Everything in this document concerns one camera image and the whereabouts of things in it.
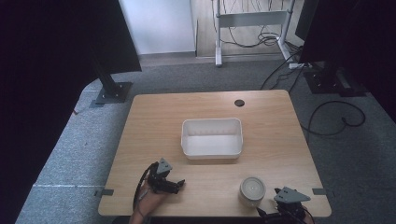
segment black monitor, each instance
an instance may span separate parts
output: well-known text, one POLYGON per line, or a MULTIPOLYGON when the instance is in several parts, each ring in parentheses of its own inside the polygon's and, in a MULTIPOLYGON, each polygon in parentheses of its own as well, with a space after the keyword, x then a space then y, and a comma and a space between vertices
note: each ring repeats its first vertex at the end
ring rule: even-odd
POLYGON ((311 91, 355 96, 364 86, 396 122, 394 15, 382 0, 305 0, 296 29, 304 40, 299 63, 325 62, 320 72, 304 74, 311 91))
POLYGON ((305 73, 313 93, 361 94, 365 89, 343 69, 362 15, 361 0, 305 0, 296 35, 304 40, 299 63, 323 62, 322 70, 305 73))

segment container lid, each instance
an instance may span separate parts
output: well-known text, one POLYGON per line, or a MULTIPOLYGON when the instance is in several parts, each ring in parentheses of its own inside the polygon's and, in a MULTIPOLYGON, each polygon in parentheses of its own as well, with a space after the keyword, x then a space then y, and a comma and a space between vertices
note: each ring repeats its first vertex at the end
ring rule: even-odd
POLYGON ((241 191, 249 200, 261 200, 265 194, 265 186, 259 178, 251 176, 242 182, 241 191))

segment round container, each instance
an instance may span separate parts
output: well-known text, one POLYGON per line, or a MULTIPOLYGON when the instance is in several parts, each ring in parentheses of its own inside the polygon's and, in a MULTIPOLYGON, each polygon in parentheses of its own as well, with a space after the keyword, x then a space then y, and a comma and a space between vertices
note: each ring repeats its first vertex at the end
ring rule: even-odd
POLYGON ((248 207, 258 207, 265 194, 264 183, 255 176, 250 176, 242 181, 239 195, 241 202, 248 207))

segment white wall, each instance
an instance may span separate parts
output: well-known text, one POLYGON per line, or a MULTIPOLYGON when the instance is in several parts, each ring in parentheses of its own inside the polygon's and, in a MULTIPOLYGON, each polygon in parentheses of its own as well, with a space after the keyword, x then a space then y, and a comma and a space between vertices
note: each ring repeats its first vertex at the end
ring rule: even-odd
POLYGON ((195 51, 190 0, 119 0, 137 54, 195 51))

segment black stand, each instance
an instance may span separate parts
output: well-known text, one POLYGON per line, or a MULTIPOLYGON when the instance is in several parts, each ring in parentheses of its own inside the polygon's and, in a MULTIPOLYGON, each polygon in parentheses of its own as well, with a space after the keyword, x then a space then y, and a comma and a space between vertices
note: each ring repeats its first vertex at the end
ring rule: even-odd
POLYGON ((313 94, 338 93, 343 97, 354 97, 365 96, 367 92, 346 70, 331 63, 325 63, 320 72, 307 72, 304 76, 313 94))
POLYGON ((92 68, 102 82, 103 88, 95 101, 92 101, 90 107, 102 107, 104 104, 120 104, 124 103, 132 82, 116 83, 110 74, 107 74, 101 64, 99 64, 95 53, 90 47, 90 61, 92 68))

